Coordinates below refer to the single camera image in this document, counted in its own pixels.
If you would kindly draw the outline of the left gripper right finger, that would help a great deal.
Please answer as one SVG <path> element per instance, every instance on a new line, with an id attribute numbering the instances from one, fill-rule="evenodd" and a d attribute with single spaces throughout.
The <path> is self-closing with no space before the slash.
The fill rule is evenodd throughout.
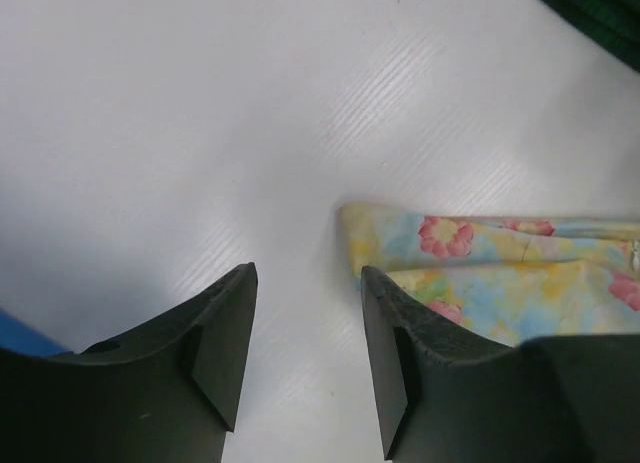
<path id="1" fill-rule="evenodd" d="M 635 462 L 639 338 L 508 347 L 361 273 L 383 455 L 391 462 Z"/>

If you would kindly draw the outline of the pastel floral skirt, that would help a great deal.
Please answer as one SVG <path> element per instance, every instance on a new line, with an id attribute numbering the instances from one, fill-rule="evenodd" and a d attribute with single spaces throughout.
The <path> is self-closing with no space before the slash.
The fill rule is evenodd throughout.
<path id="1" fill-rule="evenodd" d="M 376 267 L 485 338 L 514 346 L 639 330 L 636 222 L 429 216 L 366 202 L 339 216 L 354 275 Z"/>

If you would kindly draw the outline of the green plaid skirt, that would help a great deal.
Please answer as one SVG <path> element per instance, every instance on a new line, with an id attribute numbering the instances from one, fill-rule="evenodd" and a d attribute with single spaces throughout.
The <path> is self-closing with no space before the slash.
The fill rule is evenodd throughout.
<path id="1" fill-rule="evenodd" d="M 540 0 L 575 29 L 639 72 L 639 0 Z"/>

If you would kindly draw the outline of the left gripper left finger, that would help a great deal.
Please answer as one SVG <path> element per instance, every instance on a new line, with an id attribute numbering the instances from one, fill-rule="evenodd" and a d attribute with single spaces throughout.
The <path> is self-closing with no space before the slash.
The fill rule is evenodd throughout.
<path id="1" fill-rule="evenodd" d="M 80 353 L 1 347 L 5 462 L 218 462 L 235 428 L 258 278 L 201 293 Z"/>

